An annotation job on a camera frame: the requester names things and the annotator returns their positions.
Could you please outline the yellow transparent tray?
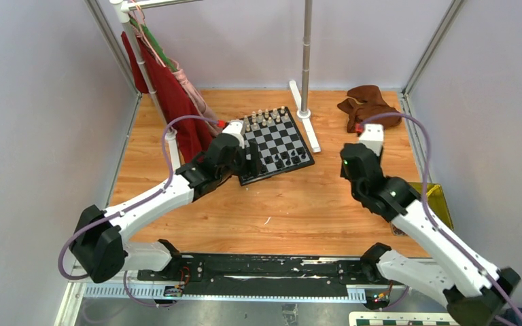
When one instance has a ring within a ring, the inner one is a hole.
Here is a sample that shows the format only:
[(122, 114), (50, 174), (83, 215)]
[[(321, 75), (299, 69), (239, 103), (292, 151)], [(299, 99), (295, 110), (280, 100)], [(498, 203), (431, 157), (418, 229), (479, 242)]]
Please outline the yellow transparent tray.
[[(421, 182), (411, 182), (410, 184), (415, 190), (421, 193)], [(426, 195), (428, 197), (428, 205), (432, 211), (449, 229), (454, 230), (453, 220), (441, 184), (428, 183)], [(406, 233), (397, 228), (394, 224), (391, 223), (389, 226), (394, 236), (407, 236)]]

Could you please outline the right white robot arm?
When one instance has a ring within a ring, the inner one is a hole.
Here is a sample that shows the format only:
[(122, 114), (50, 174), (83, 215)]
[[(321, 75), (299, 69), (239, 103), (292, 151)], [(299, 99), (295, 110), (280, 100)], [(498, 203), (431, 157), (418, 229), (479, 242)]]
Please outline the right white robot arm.
[(489, 325), (509, 303), (521, 278), (499, 268), (465, 244), (428, 208), (425, 194), (381, 168), (384, 129), (366, 124), (357, 143), (342, 148), (341, 176), (362, 207), (395, 225), (434, 260), (422, 264), (380, 242), (361, 257), (361, 274), (369, 283), (392, 280), (422, 292), (447, 309), (459, 325)]

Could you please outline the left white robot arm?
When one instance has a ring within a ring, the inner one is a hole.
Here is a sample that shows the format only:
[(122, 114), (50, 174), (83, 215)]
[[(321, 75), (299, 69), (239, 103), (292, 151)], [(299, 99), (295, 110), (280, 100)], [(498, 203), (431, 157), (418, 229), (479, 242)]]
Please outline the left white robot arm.
[(164, 280), (176, 279), (181, 262), (173, 257), (171, 245), (163, 240), (133, 242), (131, 237), (157, 218), (215, 191), (232, 176), (260, 172), (259, 158), (246, 153), (245, 122), (220, 120), (218, 125), (223, 131), (207, 151), (171, 169), (162, 183), (116, 206), (85, 208), (59, 257), (70, 251), (83, 267), (84, 277), (94, 283), (128, 270), (153, 270)]

